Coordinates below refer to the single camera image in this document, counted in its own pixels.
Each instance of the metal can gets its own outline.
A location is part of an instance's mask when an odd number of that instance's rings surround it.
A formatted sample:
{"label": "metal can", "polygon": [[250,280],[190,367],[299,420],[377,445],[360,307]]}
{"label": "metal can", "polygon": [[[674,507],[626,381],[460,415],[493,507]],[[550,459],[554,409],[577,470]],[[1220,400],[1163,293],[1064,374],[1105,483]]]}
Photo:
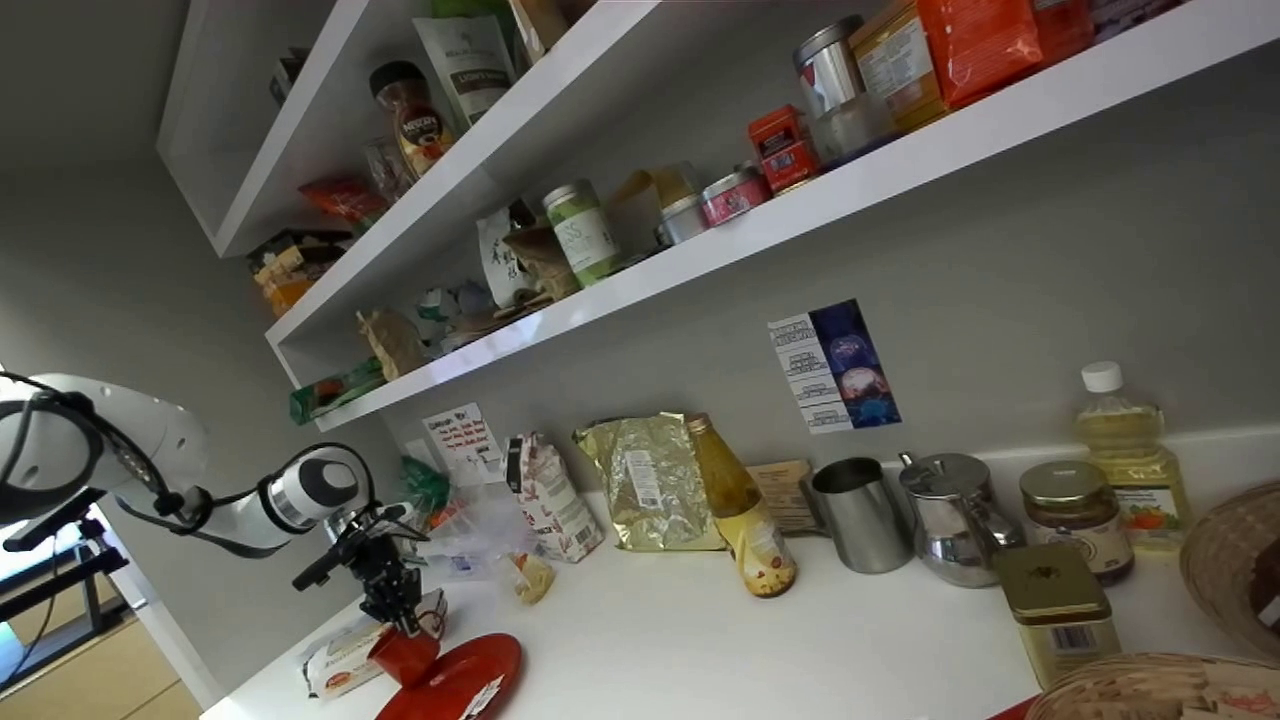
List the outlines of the metal can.
{"label": "metal can", "polygon": [[697,206],[697,196],[680,196],[662,206],[662,240],[684,242],[689,235],[702,231],[702,213]]}
{"label": "metal can", "polygon": [[560,250],[578,283],[594,283],[615,272],[619,248],[603,222],[592,182],[560,182],[545,196]]}
{"label": "metal can", "polygon": [[1034,542],[1079,542],[1094,579],[1116,582],[1133,572],[1133,548],[1119,529],[1119,505],[1094,462],[1057,459],[1029,466],[1025,507]]}
{"label": "metal can", "polygon": [[769,192],[755,173],[728,173],[702,187],[702,219],[721,228],[747,214],[764,200]]}
{"label": "metal can", "polygon": [[1119,652],[1109,592],[1066,542],[1006,548],[995,574],[1039,688]]}
{"label": "metal can", "polygon": [[796,46],[796,71],[799,71],[799,89],[803,89],[812,114],[833,110],[863,93],[863,78],[857,76],[857,62],[845,44],[860,26],[863,26],[860,16],[845,16],[845,21],[812,33]]}

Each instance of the orange box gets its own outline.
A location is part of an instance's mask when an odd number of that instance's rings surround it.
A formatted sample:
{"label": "orange box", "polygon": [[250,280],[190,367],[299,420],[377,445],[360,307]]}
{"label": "orange box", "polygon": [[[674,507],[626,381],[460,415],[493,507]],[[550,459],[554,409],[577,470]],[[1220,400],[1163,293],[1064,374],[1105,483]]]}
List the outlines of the orange box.
{"label": "orange box", "polygon": [[1091,44],[1086,0],[915,0],[951,109]]}

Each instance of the packaged food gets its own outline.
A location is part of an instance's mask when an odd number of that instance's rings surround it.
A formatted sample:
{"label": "packaged food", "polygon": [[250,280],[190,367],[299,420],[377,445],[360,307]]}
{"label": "packaged food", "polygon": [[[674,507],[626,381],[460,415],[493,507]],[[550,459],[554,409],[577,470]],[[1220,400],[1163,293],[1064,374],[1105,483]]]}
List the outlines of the packaged food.
{"label": "packaged food", "polygon": [[1119,652],[1113,602],[1073,542],[1006,548],[995,557],[1006,612],[1039,688],[1073,669]]}
{"label": "packaged food", "polygon": [[321,214],[353,231],[369,231],[386,213],[386,200],[364,175],[321,175],[299,192]]}
{"label": "packaged food", "polygon": [[731,457],[711,420],[689,420],[690,451],[708,488],[721,540],[751,596],[781,596],[796,582],[799,569],[786,557],[755,478]]}
{"label": "packaged food", "polygon": [[892,0],[866,26],[846,34],[866,96],[894,133],[910,133],[949,110],[915,0]]}
{"label": "packaged food", "polygon": [[915,0],[951,109],[1091,44],[1086,0]]}
{"label": "packaged food", "polygon": [[508,488],[550,558],[578,562],[603,540],[592,507],[577,497],[569,466],[545,435],[508,440]]}
{"label": "packaged food", "polygon": [[755,173],[764,175],[769,192],[784,192],[814,175],[814,153],[791,104],[751,120],[747,134],[755,142]]}
{"label": "packaged food", "polygon": [[626,550],[723,548],[684,413],[625,415],[573,433],[607,497],[607,523]]}

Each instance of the jar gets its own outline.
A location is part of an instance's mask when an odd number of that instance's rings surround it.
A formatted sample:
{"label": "jar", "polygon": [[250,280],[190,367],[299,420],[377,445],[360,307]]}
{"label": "jar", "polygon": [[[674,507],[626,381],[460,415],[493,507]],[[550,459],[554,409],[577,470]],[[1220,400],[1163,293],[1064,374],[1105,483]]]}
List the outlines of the jar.
{"label": "jar", "polygon": [[560,250],[584,287],[615,272],[619,248],[603,222],[592,182],[560,182],[545,196],[545,206]]}
{"label": "jar", "polygon": [[684,242],[689,235],[700,235],[708,222],[702,222],[702,213],[697,206],[697,196],[674,196],[668,206],[662,206],[662,240],[668,242]]}
{"label": "jar", "polygon": [[1105,470],[1082,459],[1034,462],[1025,470],[1025,507],[1034,542],[1073,540],[1086,572],[1116,582],[1133,572],[1133,548],[1119,529],[1119,505]]}
{"label": "jar", "polygon": [[863,78],[845,46],[845,41],[860,26],[860,16],[845,16],[796,46],[796,71],[812,114],[833,110],[863,93]]}
{"label": "jar", "polygon": [[728,173],[702,187],[702,219],[721,228],[747,214],[764,200],[769,200],[769,187],[758,182],[755,173]]}
{"label": "jar", "polygon": [[1073,542],[1006,548],[995,574],[1039,688],[1119,652],[1113,602]]}
{"label": "jar", "polygon": [[429,78],[414,62],[384,62],[369,93],[391,125],[395,146],[413,175],[423,175],[446,153],[443,114],[432,109]]}

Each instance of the condiment bottle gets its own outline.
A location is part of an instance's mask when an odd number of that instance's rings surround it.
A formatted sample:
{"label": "condiment bottle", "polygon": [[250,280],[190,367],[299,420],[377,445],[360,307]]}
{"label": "condiment bottle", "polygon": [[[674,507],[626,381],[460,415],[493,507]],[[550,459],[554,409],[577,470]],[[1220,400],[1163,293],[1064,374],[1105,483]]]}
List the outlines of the condiment bottle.
{"label": "condiment bottle", "polygon": [[402,58],[384,62],[369,76],[369,93],[386,114],[402,162],[423,175],[446,153],[446,127],[432,109],[423,71]]}
{"label": "condiment bottle", "polygon": [[1057,459],[1029,466],[1025,507],[1034,542],[1075,542],[1099,582],[1116,582],[1133,572],[1133,548],[1119,529],[1116,493],[1094,462]]}
{"label": "condiment bottle", "polygon": [[751,483],[747,466],[731,457],[731,449],[702,415],[689,420],[689,440],[702,470],[708,507],[747,592],[786,592],[796,582],[796,558],[784,550],[784,540],[764,513],[758,488]]}
{"label": "condiment bottle", "polygon": [[1119,652],[1113,602],[1091,579],[1079,548],[1031,542],[995,557],[995,574],[1039,688],[1073,669]]}
{"label": "condiment bottle", "polygon": [[594,283],[615,272],[619,248],[603,222],[592,182],[560,182],[545,196],[545,206],[578,283]]}
{"label": "condiment bottle", "polygon": [[1176,550],[1186,523],[1186,493],[1176,457],[1158,445],[1163,413],[1154,400],[1124,393],[1116,358],[1079,367],[1086,400],[1075,435],[1119,501],[1119,523],[1139,550]]}

